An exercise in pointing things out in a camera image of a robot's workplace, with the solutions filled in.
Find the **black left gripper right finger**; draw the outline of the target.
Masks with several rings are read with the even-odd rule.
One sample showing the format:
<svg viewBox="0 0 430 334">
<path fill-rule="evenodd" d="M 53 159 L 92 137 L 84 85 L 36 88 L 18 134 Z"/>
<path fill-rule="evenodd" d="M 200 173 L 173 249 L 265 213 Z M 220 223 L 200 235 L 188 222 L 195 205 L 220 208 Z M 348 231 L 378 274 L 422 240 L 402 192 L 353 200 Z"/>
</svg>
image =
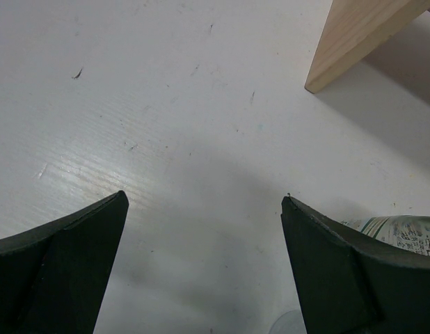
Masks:
<svg viewBox="0 0 430 334">
<path fill-rule="evenodd" d="M 291 196 L 281 220 L 308 333 L 430 333 L 430 257 L 368 237 Z"/>
</svg>

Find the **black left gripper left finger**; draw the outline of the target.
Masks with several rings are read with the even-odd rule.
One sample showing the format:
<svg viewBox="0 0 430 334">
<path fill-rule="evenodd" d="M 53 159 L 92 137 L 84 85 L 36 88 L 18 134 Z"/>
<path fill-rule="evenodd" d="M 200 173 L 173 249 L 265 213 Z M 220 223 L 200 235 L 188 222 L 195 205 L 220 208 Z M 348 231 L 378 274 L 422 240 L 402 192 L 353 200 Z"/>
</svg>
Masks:
<svg viewBox="0 0 430 334">
<path fill-rule="evenodd" d="M 118 191 L 0 239 L 0 333 L 92 333 L 128 208 Z"/>
</svg>

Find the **clear water bottle blue label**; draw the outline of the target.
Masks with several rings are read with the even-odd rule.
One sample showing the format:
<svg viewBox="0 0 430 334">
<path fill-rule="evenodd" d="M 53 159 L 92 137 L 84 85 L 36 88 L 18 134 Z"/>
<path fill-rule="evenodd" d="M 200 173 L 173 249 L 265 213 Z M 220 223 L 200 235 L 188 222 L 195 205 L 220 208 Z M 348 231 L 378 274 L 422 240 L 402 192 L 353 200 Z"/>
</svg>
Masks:
<svg viewBox="0 0 430 334">
<path fill-rule="evenodd" d="M 430 216 L 376 216 L 341 224 L 391 246 L 430 257 Z"/>
</svg>

